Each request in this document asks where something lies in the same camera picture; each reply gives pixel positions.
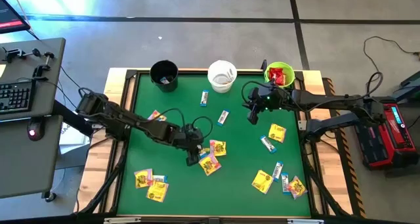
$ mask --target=red power station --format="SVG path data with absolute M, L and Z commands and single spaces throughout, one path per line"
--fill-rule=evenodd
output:
M 382 102 L 387 122 L 355 126 L 363 163 L 369 169 L 404 168 L 415 165 L 419 155 L 395 102 Z

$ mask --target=black cup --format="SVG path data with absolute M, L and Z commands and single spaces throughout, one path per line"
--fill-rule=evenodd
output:
M 150 68 L 150 78 L 162 92 L 172 92 L 178 86 L 178 67 L 169 60 L 161 60 Z

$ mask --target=computer mouse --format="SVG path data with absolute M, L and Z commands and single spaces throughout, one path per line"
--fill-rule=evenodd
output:
M 38 141 L 44 137 L 45 133 L 45 117 L 31 118 L 28 123 L 28 137 L 32 141 Z

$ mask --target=wooden table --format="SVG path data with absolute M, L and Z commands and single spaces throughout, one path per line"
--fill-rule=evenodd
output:
M 110 101 L 117 103 L 121 102 L 121 95 L 123 92 L 123 86 L 125 83 L 125 76 L 127 70 L 144 70 L 144 68 L 110 68 L 108 72 L 108 78 L 105 85 L 104 94 L 108 96 Z M 304 77 L 304 87 L 307 91 L 311 93 L 324 95 L 326 92 L 324 90 L 324 85 L 322 82 L 321 72 L 315 70 L 303 71 Z M 125 103 L 125 108 L 129 109 L 131 105 L 131 95 L 134 88 L 134 80 L 132 83 L 129 83 L 129 93 Z M 312 119 L 324 120 L 330 118 L 329 110 L 326 109 L 315 109 L 310 113 Z M 99 131 L 94 134 L 92 144 L 100 141 L 104 138 L 104 130 Z M 335 139 L 330 139 L 326 136 L 322 137 L 323 140 L 329 142 L 333 146 L 337 146 Z M 102 186 L 105 176 L 106 169 L 108 165 L 108 160 L 110 157 L 110 151 L 112 147 L 112 141 L 109 140 L 95 148 L 92 148 L 89 151 L 89 155 L 86 161 L 85 170 L 83 172 L 83 177 L 80 184 L 80 190 L 78 194 L 78 200 L 80 204 L 80 210 L 83 209 L 93 196 L 97 193 L 99 188 Z M 119 152 L 121 146 L 117 149 L 117 156 L 115 159 L 119 158 Z M 318 156 L 322 171 L 322 177 L 324 184 L 333 195 L 334 199 L 340 204 L 342 209 L 348 213 L 353 213 L 352 206 L 350 204 L 350 198 L 348 194 L 348 187 L 345 181 L 345 173 L 343 172 L 343 167 L 339 154 L 337 154 L 332 148 L 329 148 L 326 144 L 320 142 L 317 144 Z M 116 179 L 113 182 L 110 190 L 108 192 L 108 199 L 105 205 L 105 212 L 109 211 L 112 205 L 112 198 L 114 197 L 116 186 Z M 316 208 L 319 213 L 323 213 L 321 208 L 321 200 L 318 188 L 312 182 L 313 193 L 315 195 Z M 359 206 L 362 208 L 361 197 L 358 197 Z

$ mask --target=red candy wrapper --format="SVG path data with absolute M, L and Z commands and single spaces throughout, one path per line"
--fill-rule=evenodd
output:
M 286 74 L 283 73 L 283 68 L 270 68 L 270 69 L 268 69 L 268 78 L 269 78 L 269 80 L 275 79 L 274 83 L 276 85 L 285 85 L 286 84 Z

